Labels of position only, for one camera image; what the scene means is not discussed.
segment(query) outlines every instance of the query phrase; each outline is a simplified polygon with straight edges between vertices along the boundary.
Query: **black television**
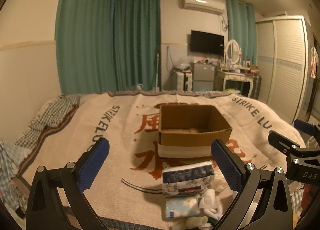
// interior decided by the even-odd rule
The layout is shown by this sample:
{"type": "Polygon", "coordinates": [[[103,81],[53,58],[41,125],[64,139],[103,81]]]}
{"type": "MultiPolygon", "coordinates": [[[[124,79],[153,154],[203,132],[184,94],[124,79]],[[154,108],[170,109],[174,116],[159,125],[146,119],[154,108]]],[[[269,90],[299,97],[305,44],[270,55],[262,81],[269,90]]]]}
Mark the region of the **black television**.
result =
{"type": "Polygon", "coordinates": [[[190,51],[223,56],[224,36],[192,30],[190,51]]]}

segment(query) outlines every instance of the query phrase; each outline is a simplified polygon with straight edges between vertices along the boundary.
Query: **plaid bedding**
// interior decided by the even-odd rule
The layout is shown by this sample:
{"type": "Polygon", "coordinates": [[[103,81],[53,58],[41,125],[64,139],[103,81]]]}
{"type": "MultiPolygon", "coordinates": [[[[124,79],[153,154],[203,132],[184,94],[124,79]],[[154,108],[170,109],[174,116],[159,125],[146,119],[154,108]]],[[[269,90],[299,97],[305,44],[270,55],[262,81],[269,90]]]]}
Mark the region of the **plaid bedding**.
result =
{"type": "MultiPolygon", "coordinates": [[[[138,92],[118,92],[109,93],[110,96],[136,94],[138,92]]],[[[159,95],[164,92],[150,93],[144,92],[146,95],[159,95]]],[[[182,95],[201,95],[210,97],[214,92],[206,93],[182,93],[182,95]]],[[[28,129],[18,137],[14,144],[5,144],[0,139],[0,198],[6,202],[13,210],[21,208],[22,211],[27,209],[27,197],[11,182],[19,170],[20,164],[28,157],[28,155],[37,147],[38,138],[42,131],[47,128],[57,127],[70,112],[74,106],[79,106],[81,98],[84,94],[62,95],[56,97],[41,108],[37,115],[30,122],[28,129]]],[[[303,189],[297,189],[292,195],[292,208],[295,213],[300,207],[303,189]]]]}

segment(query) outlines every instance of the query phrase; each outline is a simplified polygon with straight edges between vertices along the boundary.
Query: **green curtain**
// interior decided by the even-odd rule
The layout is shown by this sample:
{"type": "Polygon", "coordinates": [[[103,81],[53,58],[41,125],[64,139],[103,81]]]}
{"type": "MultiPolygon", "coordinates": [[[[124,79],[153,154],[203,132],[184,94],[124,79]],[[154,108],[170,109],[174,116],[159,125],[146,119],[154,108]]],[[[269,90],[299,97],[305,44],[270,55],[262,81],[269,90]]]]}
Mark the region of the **green curtain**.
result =
{"type": "Polygon", "coordinates": [[[59,0],[55,40],[64,94],[116,91],[111,0],[59,0]]]}
{"type": "Polygon", "coordinates": [[[117,88],[132,89],[141,83],[150,90],[160,48],[160,0],[114,0],[113,7],[117,88]]]}
{"type": "Polygon", "coordinates": [[[226,0],[228,14],[228,39],[238,42],[242,59],[255,64],[257,59],[257,31],[254,7],[238,0],[226,0]]]}

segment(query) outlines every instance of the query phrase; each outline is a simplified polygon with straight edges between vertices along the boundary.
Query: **white wardrobe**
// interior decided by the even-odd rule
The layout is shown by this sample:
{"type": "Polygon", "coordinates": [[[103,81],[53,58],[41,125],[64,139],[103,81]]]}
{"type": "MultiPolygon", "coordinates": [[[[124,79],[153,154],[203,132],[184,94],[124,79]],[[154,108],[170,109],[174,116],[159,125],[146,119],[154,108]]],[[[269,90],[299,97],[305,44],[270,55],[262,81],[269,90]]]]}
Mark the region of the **white wardrobe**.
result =
{"type": "Polygon", "coordinates": [[[298,117],[307,83],[309,46],[305,19],[281,16],[262,19],[256,25],[257,66],[262,78],[258,100],[291,124],[298,117]]]}

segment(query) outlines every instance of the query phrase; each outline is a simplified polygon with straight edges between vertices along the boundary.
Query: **tissue package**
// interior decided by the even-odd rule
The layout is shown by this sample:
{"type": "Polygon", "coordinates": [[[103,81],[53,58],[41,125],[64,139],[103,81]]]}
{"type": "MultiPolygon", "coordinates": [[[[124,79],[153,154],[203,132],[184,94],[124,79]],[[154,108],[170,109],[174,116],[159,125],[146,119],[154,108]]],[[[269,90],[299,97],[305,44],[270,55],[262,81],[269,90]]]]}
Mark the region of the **tissue package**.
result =
{"type": "Polygon", "coordinates": [[[214,179],[211,161],[165,168],[162,171],[163,194],[167,197],[200,194],[214,179]]]}
{"type": "Polygon", "coordinates": [[[177,197],[166,199],[167,218],[192,217],[200,214],[198,197],[177,197]]]}

